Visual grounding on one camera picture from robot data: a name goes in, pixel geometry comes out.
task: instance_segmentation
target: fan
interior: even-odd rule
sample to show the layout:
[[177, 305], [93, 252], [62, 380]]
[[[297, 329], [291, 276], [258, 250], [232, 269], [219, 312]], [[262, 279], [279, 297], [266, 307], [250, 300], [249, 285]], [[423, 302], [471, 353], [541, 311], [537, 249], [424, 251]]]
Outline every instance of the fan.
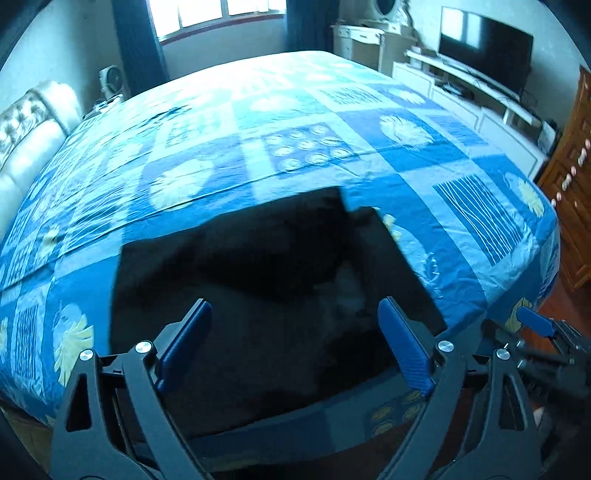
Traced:
[[123, 76], [121, 70], [115, 65], [102, 69], [99, 73], [100, 89], [105, 95], [105, 100], [110, 100], [115, 95], [123, 93]]

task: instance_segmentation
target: white wall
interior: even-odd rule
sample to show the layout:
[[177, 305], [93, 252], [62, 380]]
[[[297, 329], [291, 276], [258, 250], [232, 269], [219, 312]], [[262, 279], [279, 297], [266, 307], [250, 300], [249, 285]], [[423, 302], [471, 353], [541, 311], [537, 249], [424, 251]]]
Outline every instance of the white wall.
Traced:
[[442, 6], [486, 15], [533, 35], [532, 72], [525, 88], [538, 100], [534, 110], [540, 117], [565, 126], [577, 90], [579, 65], [586, 63], [545, 5], [538, 0], [410, 0], [409, 6], [422, 43], [434, 50], [439, 46]]
[[83, 110], [100, 95], [89, 0], [53, 0], [27, 28], [0, 70], [0, 112], [43, 80], [70, 85]]
[[282, 18], [228, 25], [164, 45], [170, 79], [214, 65], [285, 51]]
[[340, 0], [339, 18], [347, 22], [359, 20], [366, 10], [367, 0]]

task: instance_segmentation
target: headboard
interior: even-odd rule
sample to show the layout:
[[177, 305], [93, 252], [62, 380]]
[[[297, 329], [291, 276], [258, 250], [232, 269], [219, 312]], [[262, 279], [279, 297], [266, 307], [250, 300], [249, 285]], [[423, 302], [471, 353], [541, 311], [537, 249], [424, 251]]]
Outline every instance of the headboard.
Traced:
[[53, 81], [0, 113], [0, 244], [37, 174], [81, 121], [74, 91]]

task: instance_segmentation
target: dark blue curtain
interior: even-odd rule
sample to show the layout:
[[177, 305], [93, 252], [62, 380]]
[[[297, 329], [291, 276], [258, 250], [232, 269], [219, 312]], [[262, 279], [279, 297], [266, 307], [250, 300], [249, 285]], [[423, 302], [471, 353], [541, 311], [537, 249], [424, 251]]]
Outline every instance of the dark blue curtain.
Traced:
[[148, 0], [112, 0], [112, 3], [131, 96], [169, 81]]
[[333, 51], [339, 0], [287, 0], [287, 51]]

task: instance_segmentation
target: white tv stand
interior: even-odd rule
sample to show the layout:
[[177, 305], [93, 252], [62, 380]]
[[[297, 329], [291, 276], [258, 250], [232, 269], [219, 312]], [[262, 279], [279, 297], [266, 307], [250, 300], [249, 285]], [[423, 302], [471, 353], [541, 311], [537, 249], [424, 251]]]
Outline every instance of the white tv stand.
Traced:
[[[392, 77], [453, 113], [491, 145], [496, 146], [531, 180], [534, 180], [547, 161], [533, 138], [541, 122], [517, 102], [495, 90], [483, 80], [456, 69], [440, 59], [407, 51], [406, 56], [435, 67], [446, 74], [438, 77], [429, 67], [418, 70], [408, 63], [394, 63]], [[447, 76], [461, 80], [471, 88], [477, 102], [446, 92], [440, 87]]]
[[447, 63], [445, 63], [437, 57], [427, 57], [425, 55], [415, 53], [411, 50], [408, 50], [405, 53], [405, 55], [411, 59], [422, 61], [423, 63], [435, 67], [457, 79], [466, 82], [469, 85], [472, 85], [474, 88], [487, 94], [488, 96], [499, 102], [501, 105], [504, 105], [504, 107], [506, 107], [506, 111], [503, 119], [506, 124], [510, 125], [516, 115], [532, 127], [541, 126], [540, 121], [534, 115], [529, 113], [525, 108], [523, 108], [520, 104], [511, 99], [506, 94], [488, 85], [484, 80], [479, 79], [478, 77], [475, 77], [474, 75], [471, 75], [470, 73], [465, 72], [464, 70], [460, 70], [451, 65], [448, 65]]

